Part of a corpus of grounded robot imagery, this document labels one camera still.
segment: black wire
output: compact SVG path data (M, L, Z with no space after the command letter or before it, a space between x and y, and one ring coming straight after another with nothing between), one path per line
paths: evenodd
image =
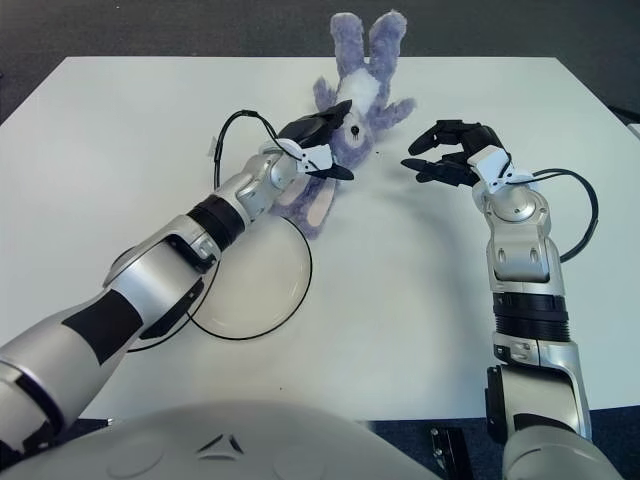
M507 168L509 168L509 165L511 165L511 159L509 158L509 160L507 160L507 162L502 166L502 170L500 170L500 173L498 174L498 178L502 178L502 176L505 174L505 172L507 171Z
M293 311L291 313L289 313L287 318L282 320L280 323L278 323L273 328L267 330L266 332L262 332L262 333L259 333L257 335L251 335L249 337L225 337L224 335L219 335L217 333L213 333L213 332L207 330L202 325L200 325L198 322L196 322L195 319L193 318L195 316L196 312L198 311L198 308L200 308L200 305L198 305L198 308L196 308L196 310L192 314L193 316L190 316L190 320L193 322L193 324L196 327L198 327L200 330L202 330L203 332L205 332L205 333L207 333L207 334L209 334L211 336L214 336L216 338L221 338L223 340L232 340L234 342L238 342L238 341L242 341L242 340L253 340L254 338L262 337L262 336L267 335L267 334L273 332L274 330L280 328L282 325L287 323L289 321L289 319L291 319L291 317L293 317L293 315L298 311L298 309L300 308L300 305L302 305L302 302L306 298L307 293L309 293L309 287L311 286L311 279L313 278L313 259L311 258L311 247L309 246L309 242L307 241L306 237L304 236L304 233L302 233L302 231L297 227L297 225L295 223L293 223L288 218L284 218L284 217L281 217L281 218L283 220L287 221L289 223L289 225L291 225L298 232L298 234L300 235L300 238L302 238L302 240L304 241L305 245L307 246L307 254L309 255L309 269L310 269L309 270L309 281L307 282L307 286L306 286L306 288L304 290L304 293L302 294L302 298L300 299L300 302L298 303L298 305L296 305L296 307L293 309ZM209 290L211 290L211 285L213 285L213 281L209 284L209 288L207 289L207 292L204 294L202 302L204 302L204 299L206 298L207 294L209 293Z
M547 173L550 173L551 175L538 178L540 175L545 175ZM510 182L510 183L507 183L507 185L525 185L527 183L541 182L543 180L549 180L550 178L568 175L578 180L586 190L587 195L589 196L589 202L591 203L591 220L589 221L589 225L587 226L587 229L584 232L584 235L582 236L580 241L568 252L560 255L560 262L564 263L568 260L571 260L576 255L578 255L582 250L584 250L584 248L591 241L591 238L593 237L593 234L596 231L596 227L598 226L598 216L600 215L600 206L598 205L598 196L596 195L595 189L587 181L587 179L582 177L581 175L578 175L576 172L572 170L567 170L565 168L546 168L544 170L535 172L533 175L536 178L532 180L526 180L523 182Z
M220 160L222 159L222 147L224 143L224 137L227 134L227 130L229 129L229 126L233 123L235 119L240 117L251 117L251 118L257 118L258 120L260 120L264 125L264 128L267 131L269 138L271 138L271 140L273 140L273 142L276 144L276 147L278 147L280 150L282 150L284 153L286 153L290 157L295 158L298 161L302 160L301 158L291 155L284 148L282 148L282 146L276 140L275 129L266 118L264 118L262 115L260 115L258 112L254 110L238 110L237 112L233 113L229 118L227 118L227 120L224 122L224 125L222 125L222 128L220 129L220 136L218 137L218 140L216 142L216 150L213 154L213 188L214 189L220 188Z

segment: plush toy leg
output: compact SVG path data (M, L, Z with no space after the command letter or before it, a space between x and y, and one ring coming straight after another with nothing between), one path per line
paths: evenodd
M369 30L369 73L382 83L388 83L396 70L406 31L407 19L395 10L381 16Z
M336 91L329 86L323 77L320 77L313 84L313 96L316 99L316 108L320 112L336 103Z
M311 177L309 175L298 176L284 193L276 199L271 207L271 213L281 217L294 215L300 209L300 205L304 204L308 198L310 180Z
M331 35L335 43L340 78L364 66L362 20L353 13L336 13L331 17Z
M314 178L310 181L308 201L301 205L290 220L304 233L308 239L317 238L327 219L333 200L337 181L333 178Z

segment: silver arm segment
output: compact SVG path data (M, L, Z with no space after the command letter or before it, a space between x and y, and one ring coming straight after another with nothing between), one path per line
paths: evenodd
M493 345L506 365L488 370L487 422L491 436L506 443L504 478L619 479L590 443L589 406L578 346L569 337L560 254L549 238L549 205L535 183L517 185L531 177L516 174L504 150L489 146L468 161L481 179L473 197L491 230ZM494 167L487 169L491 163ZM498 171L513 180L498 181Z
M204 273L295 179L296 163L280 149L253 156L188 215L120 256L95 298L2 346L0 446L24 452L69 427L140 335L186 313Z

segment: white table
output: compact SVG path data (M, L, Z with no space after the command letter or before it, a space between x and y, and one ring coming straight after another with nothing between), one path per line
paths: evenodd
M0 127L0 342L94 295L114 257L206 196L205 155L231 112L281 127L314 111L320 74L335 84L333 59L65 60ZM356 419L482 416L495 363L488 228L468 188L419 185L399 165L441 118L492 126L520 167L591 180L600 226L564 267L572 336L592 408L640 403L640 142L555 59L403 58L392 98L404 96L419 109L342 189L285 326L234 343L189 325L128 355L84 415L250 397ZM253 121L234 124L223 177L264 139ZM543 193L564 251L587 197L570 179Z

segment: robot forearm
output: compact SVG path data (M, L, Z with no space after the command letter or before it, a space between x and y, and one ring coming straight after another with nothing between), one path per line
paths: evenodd
M95 298L1 347L0 448L23 452L71 425L138 337L163 335L187 313L202 276L296 175L353 178L328 145L350 107L288 124L213 195L122 254Z
M532 186L530 173L514 168L491 128L440 120L409 152L419 154L440 143L460 143L464 151L436 163L407 159L403 164L419 172L419 182L473 187L491 230L493 350L506 365L488 369L485 396L488 431L507 444L505 478L619 478L589 441L589 407L578 347L569 336L546 199Z

